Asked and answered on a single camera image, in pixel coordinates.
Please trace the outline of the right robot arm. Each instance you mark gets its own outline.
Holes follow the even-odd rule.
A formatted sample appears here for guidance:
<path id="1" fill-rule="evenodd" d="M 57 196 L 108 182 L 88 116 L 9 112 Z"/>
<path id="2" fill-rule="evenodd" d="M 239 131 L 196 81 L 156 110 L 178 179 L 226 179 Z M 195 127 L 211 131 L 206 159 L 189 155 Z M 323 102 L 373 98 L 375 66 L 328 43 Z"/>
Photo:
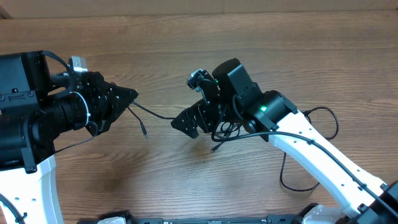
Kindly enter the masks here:
<path id="1" fill-rule="evenodd" d="M 238 59 L 212 72 L 194 71 L 187 85 L 202 98 L 172 120 L 173 128 L 191 138 L 203 131 L 218 143 L 260 137 L 295 159 L 338 203 L 310 204 L 294 223 L 397 222 L 397 184 L 386 184 L 347 158 L 283 94 L 261 91 Z"/>

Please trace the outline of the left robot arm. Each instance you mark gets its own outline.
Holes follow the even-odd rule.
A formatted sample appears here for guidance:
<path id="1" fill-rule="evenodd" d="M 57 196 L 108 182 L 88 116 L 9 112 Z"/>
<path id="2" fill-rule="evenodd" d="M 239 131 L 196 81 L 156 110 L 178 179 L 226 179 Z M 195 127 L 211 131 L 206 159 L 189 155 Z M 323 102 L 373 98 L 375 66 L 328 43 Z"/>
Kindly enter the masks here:
<path id="1" fill-rule="evenodd" d="M 107 82 L 86 60 L 62 61 L 50 73 L 51 51 L 1 56 L 1 210 L 8 223 L 62 223 L 56 184 L 55 140 L 86 129 L 107 132 L 137 98 Z"/>

